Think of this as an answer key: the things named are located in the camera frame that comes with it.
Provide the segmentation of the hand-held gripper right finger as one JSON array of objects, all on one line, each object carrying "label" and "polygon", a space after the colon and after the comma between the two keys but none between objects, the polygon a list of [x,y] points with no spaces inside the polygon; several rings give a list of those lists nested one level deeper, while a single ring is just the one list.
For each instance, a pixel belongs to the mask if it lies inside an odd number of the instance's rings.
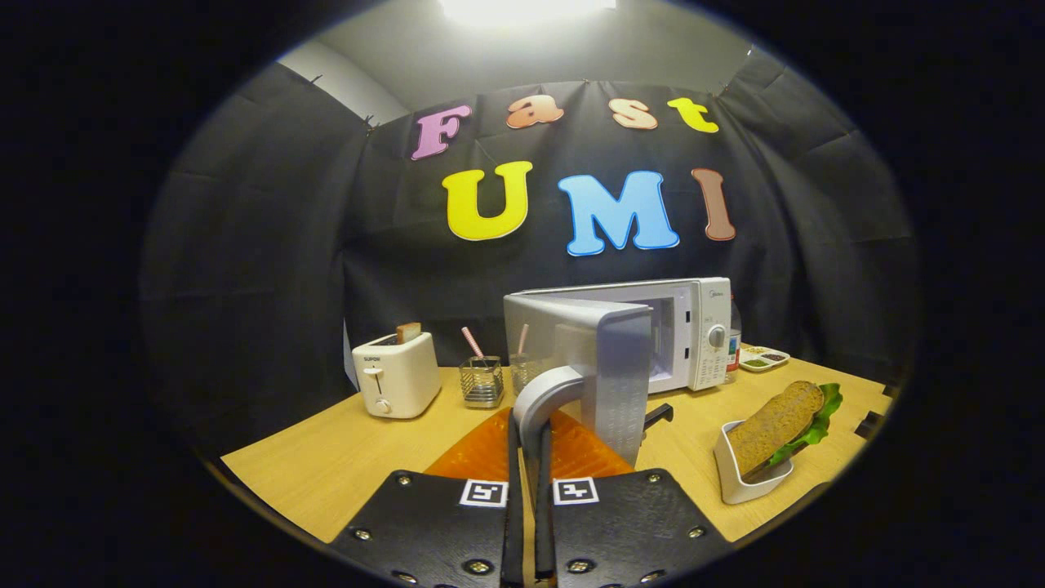
[{"label": "hand-held gripper right finger", "polygon": [[564,411],[537,458],[535,572],[554,587],[668,587],[732,554],[670,472],[628,465]]}]

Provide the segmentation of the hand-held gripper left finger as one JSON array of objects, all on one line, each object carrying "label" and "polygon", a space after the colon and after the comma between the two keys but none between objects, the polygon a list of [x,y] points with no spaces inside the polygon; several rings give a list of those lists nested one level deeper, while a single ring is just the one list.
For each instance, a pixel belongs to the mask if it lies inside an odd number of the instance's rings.
[{"label": "hand-held gripper left finger", "polygon": [[427,470],[389,473],[331,548],[399,587],[522,586],[518,450],[494,413]]}]

